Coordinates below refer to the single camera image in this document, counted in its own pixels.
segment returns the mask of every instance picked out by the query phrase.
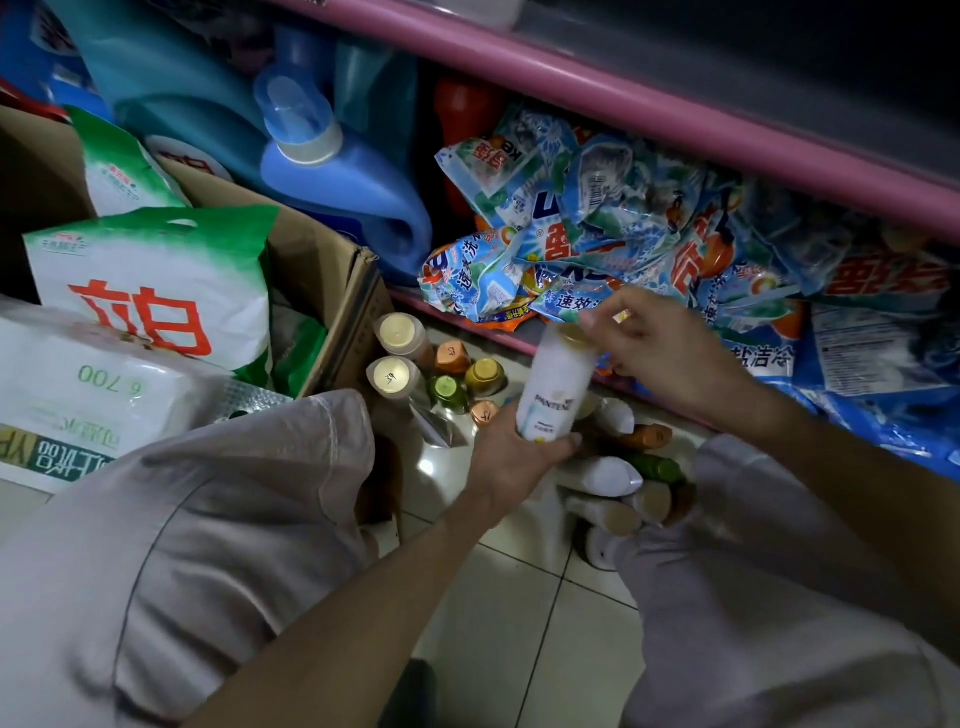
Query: green and white bag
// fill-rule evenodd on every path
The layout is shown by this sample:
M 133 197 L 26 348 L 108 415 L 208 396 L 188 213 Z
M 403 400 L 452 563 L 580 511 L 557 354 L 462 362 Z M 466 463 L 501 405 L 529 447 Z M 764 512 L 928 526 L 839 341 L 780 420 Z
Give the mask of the green and white bag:
M 191 206 L 177 181 L 134 136 L 83 109 L 66 110 L 84 145 L 86 191 L 98 217 Z
M 24 235 L 43 305 L 270 380 L 261 257 L 277 208 L 143 208 Z

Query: red bottle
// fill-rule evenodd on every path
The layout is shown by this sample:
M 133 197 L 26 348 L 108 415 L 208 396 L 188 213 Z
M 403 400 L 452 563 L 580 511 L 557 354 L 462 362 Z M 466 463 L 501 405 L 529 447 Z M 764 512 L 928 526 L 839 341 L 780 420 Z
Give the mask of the red bottle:
M 454 71 L 437 81 L 433 109 L 444 128 L 444 146 L 489 134 L 507 110 L 509 94 L 505 88 Z M 446 197 L 458 217 L 470 219 L 473 211 L 450 180 L 445 181 Z

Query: hand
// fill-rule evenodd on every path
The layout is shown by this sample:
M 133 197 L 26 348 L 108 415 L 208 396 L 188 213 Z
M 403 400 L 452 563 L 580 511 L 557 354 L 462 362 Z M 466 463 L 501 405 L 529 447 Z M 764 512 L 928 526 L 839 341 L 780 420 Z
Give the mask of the hand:
M 555 465 L 568 460 L 583 440 L 573 433 L 552 443 L 531 443 L 516 434 L 513 401 L 477 432 L 464 497 L 488 509 L 493 528 L 526 500 Z
M 618 324 L 614 316 L 632 316 Z M 720 342 L 696 311 L 655 293 L 624 286 L 580 313 L 580 327 L 614 366 L 663 404 L 730 431 L 744 404 L 767 389 Z

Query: shelf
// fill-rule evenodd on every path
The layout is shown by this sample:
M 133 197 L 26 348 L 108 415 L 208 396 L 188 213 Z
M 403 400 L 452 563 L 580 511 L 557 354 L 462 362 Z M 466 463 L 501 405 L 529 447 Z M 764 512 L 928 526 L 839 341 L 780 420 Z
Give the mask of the shelf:
M 443 321 L 451 326 L 460 328 L 464 331 L 469 331 L 477 336 L 482 336 L 483 338 L 489 339 L 490 341 L 493 341 L 502 347 L 506 347 L 507 349 L 525 354 L 527 356 L 533 356 L 535 353 L 537 353 L 537 347 L 540 345 L 540 338 L 543 336 L 543 330 L 546 328 L 546 324 L 539 318 L 524 322 L 514 333 L 495 331 L 489 328 L 481 328 L 460 316 L 454 316 L 453 314 L 442 313 L 441 311 L 438 311 L 436 308 L 423 300 L 423 296 L 420 294 L 420 290 L 418 288 L 387 286 L 387 289 L 390 291 L 390 298 L 393 299 L 395 303 L 399 303 L 401 306 L 413 309 L 413 311 L 415 311 L 421 319 L 431 318 L 436 319 L 437 321 Z M 631 381 L 624 376 L 600 376 L 599 374 L 594 374 L 593 381 L 597 384 L 609 387 L 616 392 L 624 394 L 634 400 L 645 401 L 648 404 L 659 407 L 660 409 L 666 409 L 667 411 L 673 412 L 676 415 L 686 417 L 688 420 L 695 422 L 698 425 L 703 425 L 704 427 L 712 429 L 712 427 L 707 423 L 690 417 L 689 415 L 685 415 L 683 412 L 677 412 L 668 407 L 664 407 L 663 404 L 657 402 L 656 400 L 644 397 L 636 389 L 634 389 L 634 387 L 631 385 Z
M 540 0 L 526 4 L 512 31 L 483 28 L 402 0 L 274 2 L 618 128 L 960 243 L 960 132 L 954 128 L 951 94 L 943 91 L 956 83 L 941 83 L 952 78 L 953 64 L 928 62 L 915 78 L 888 74 L 884 85 L 873 71 L 866 80 L 848 73 L 843 53 L 836 50 L 847 43 L 844 48 L 879 53 L 877 58 L 912 72 L 924 67 L 918 60 L 940 53 L 934 46 L 948 31 L 946 23 L 927 23 L 924 30 L 936 37 L 918 43 L 916 28 L 886 18 L 887 35 L 876 43 L 870 36 L 876 19 L 869 32 L 846 33 L 862 10 L 836 2 L 793 17 L 785 10 L 793 12 L 790 6 L 766 0 L 738 4 L 735 11 L 700 1 L 641 6 L 632 0 Z M 778 13 L 770 27 L 746 22 L 749 13 L 765 17 L 765 12 Z M 847 25 L 831 26 L 818 12 L 840 13 Z M 887 44 L 898 28 L 906 34 L 911 51 L 905 55 L 911 60 L 896 52 L 902 45 Z M 751 37 L 766 43 L 753 47 L 747 42 Z M 812 60 L 799 50 L 811 37 L 823 38 L 807 51 Z M 711 42 L 717 38 L 726 38 L 726 44 Z M 748 46 L 746 55 L 735 52 Z M 791 56 L 790 50 L 798 52 Z M 868 60 L 877 66 L 874 56 Z M 910 96 L 911 88 L 925 96 Z

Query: pink shelf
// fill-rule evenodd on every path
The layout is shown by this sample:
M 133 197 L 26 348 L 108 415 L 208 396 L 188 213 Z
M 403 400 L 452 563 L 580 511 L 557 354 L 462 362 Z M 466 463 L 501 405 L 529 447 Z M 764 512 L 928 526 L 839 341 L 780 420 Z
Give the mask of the pink shelf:
M 960 189 L 399 0 L 274 0 L 508 88 L 960 244 Z
M 449 313 L 442 313 L 441 311 L 438 311 L 436 308 L 423 300 L 422 296 L 420 295 L 420 291 L 417 288 L 398 288 L 388 286 L 388 289 L 390 291 L 390 297 L 396 303 L 399 303 L 407 308 L 414 309 L 421 318 L 429 317 L 438 321 L 443 321 L 456 328 L 461 328 L 462 330 L 469 331 L 477 336 L 482 336 L 485 339 L 489 339 L 490 341 L 499 344 L 500 346 L 506 347 L 507 349 L 511 349 L 515 352 L 526 354 L 527 356 L 533 356 L 535 353 L 537 353 L 537 346 L 540 345 L 540 337 L 543 335 L 544 329 L 544 323 L 539 319 L 534 319 L 521 324 L 514 333 L 507 333 L 506 331 L 494 331 L 488 328 L 480 328 L 460 316 L 454 316 Z M 635 400 L 645 401 L 661 409 L 667 409 L 656 400 L 643 397 L 643 395 L 641 395 L 631 386 L 631 381 L 626 377 L 617 375 L 600 376 L 595 374 L 593 375 L 593 381 L 605 387 L 610 387 L 611 389 L 627 395 Z M 675 412 L 675 414 L 680 415 L 681 417 L 686 417 L 688 420 L 696 422 L 699 425 L 703 425 L 704 427 L 710 427 L 710 425 L 707 423 L 701 422 L 696 418 L 689 417 L 683 412 Z

